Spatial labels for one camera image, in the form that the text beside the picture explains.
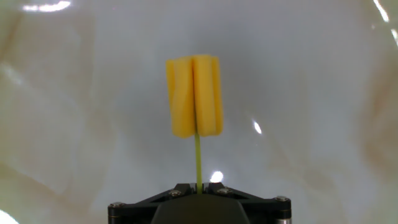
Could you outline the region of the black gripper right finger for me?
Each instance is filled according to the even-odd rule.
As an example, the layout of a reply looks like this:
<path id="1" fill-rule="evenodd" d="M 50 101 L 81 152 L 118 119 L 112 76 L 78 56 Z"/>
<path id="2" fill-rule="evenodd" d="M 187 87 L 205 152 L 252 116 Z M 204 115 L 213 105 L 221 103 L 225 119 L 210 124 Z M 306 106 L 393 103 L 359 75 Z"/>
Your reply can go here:
<path id="1" fill-rule="evenodd" d="M 202 184 L 203 193 L 228 197 L 239 202 L 250 223 L 292 224 L 291 200 L 286 196 L 261 198 L 223 185 Z"/>

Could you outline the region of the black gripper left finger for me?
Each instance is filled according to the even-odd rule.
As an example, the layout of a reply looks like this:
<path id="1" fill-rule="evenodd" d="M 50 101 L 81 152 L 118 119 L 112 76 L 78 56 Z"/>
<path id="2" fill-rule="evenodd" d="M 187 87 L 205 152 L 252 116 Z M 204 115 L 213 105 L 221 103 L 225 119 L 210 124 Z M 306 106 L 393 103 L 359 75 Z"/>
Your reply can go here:
<path id="1" fill-rule="evenodd" d="M 170 190 L 137 203 L 113 202 L 108 205 L 108 224 L 134 223 L 140 218 L 152 219 L 162 203 L 196 192 L 196 184 L 177 184 Z"/>

